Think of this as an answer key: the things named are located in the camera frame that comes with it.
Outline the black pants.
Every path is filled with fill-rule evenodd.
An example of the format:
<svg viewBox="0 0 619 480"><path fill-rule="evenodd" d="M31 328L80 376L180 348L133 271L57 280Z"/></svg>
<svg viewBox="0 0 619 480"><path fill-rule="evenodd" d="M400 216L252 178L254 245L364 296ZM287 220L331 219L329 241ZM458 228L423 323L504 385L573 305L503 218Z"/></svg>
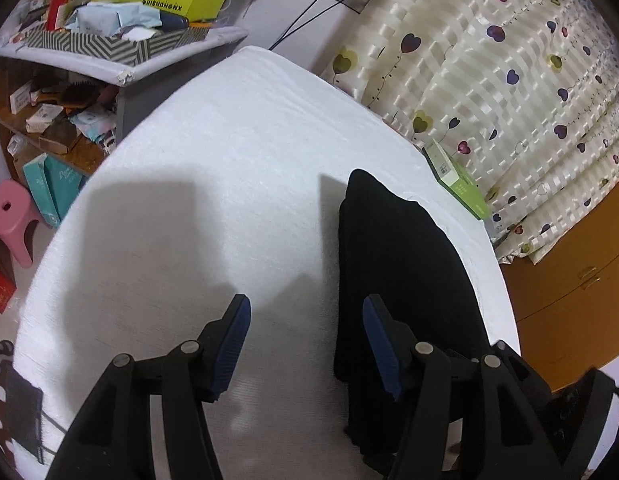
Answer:
<svg viewBox="0 0 619 480"><path fill-rule="evenodd" d="M388 474L397 451L397 403L384 388L364 328L365 299L379 295L394 320L450 356L477 358L489 342L457 250L419 203L356 169L340 206L338 237L333 370L347 388L346 434L367 466Z"/></svg>

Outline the teal box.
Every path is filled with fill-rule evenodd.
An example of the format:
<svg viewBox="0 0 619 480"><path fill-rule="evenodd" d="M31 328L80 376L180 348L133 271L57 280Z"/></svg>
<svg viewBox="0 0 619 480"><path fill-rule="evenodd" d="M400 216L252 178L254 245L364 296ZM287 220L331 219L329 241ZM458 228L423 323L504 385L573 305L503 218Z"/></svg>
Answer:
<svg viewBox="0 0 619 480"><path fill-rule="evenodd" d="M41 154L23 166L29 192L41 217L58 228L88 178L56 158Z"/></svg>

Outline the wooden wardrobe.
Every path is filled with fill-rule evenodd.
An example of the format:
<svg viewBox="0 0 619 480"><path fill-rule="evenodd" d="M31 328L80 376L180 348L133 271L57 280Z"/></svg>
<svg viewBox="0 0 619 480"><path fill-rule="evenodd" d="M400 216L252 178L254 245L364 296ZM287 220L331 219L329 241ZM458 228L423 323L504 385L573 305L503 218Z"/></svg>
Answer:
<svg viewBox="0 0 619 480"><path fill-rule="evenodd" d="M501 267L523 359L553 391L619 356L619 183L534 264Z"/></svg>

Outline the pink plastic stool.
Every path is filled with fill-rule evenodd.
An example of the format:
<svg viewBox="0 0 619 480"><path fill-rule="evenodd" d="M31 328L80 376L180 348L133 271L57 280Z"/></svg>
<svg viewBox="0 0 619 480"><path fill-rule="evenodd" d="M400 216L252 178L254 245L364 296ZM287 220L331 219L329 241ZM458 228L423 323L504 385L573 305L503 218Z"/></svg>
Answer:
<svg viewBox="0 0 619 480"><path fill-rule="evenodd" d="M32 254L26 244L26 231L32 222L42 223L44 219L28 189L18 181L1 182L0 240L23 269L32 266Z"/></svg>

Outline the grey wooden shelf unit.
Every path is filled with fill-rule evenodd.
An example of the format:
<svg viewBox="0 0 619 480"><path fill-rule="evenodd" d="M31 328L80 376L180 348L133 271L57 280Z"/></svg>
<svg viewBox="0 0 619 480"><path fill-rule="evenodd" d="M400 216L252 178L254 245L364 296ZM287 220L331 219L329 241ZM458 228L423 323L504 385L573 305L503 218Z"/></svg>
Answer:
<svg viewBox="0 0 619 480"><path fill-rule="evenodd" d="M228 58L239 26L174 32L129 66L80 53L0 47L0 165L18 175L8 150L20 139L91 176L113 146L191 79Z"/></svg>

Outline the cream heart pattern curtain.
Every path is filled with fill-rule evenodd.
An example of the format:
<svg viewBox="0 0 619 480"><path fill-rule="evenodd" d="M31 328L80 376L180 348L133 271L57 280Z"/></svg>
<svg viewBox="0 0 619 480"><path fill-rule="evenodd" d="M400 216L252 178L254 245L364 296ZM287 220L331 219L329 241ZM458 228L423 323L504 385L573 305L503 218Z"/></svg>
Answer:
<svg viewBox="0 0 619 480"><path fill-rule="evenodd" d="M466 168L503 263L619 182L619 42L590 0L369 0L323 76Z"/></svg>

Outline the white bed sheet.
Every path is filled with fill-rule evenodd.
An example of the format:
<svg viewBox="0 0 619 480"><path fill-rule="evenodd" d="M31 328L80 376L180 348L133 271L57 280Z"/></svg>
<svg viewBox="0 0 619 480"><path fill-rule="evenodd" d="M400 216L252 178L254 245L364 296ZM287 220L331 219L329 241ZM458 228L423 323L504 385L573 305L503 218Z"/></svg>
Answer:
<svg viewBox="0 0 619 480"><path fill-rule="evenodd" d="M15 370L42 391L42 479L78 408L119 353L160 356L236 294L252 323L229 390L206 408L228 479L369 479L343 431L332 373L338 212L355 169L415 200L453 243L487 335L519 341L481 222L424 157L326 81L246 47L175 92L104 160L38 264Z"/></svg>

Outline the striped storage tray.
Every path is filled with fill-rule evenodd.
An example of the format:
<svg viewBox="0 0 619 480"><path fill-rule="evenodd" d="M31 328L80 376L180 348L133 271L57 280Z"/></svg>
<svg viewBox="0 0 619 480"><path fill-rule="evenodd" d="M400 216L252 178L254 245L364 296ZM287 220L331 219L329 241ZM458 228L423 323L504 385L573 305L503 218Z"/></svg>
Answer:
<svg viewBox="0 0 619 480"><path fill-rule="evenodd" d="M177 32L160 32L149 39L130 41L88 32L48 32L37 27L28 34L25 44L29 48L70 52L137 66L157 55L203 41L209 31L204 27L189 27Z"/></svg>

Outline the green and white box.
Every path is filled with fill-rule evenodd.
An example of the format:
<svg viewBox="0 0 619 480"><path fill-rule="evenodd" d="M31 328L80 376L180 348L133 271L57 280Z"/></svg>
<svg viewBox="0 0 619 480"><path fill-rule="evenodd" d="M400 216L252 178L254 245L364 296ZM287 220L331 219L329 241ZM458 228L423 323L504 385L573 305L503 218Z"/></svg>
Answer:
<svg viewBox="0 0 619 480"><path fill-rule="evenodd" d="M431 140L424 145L422 152L439 184L477 220L485 220L491 215L491 210L475 181L465 168L446 153L441 144Z"/></svg>

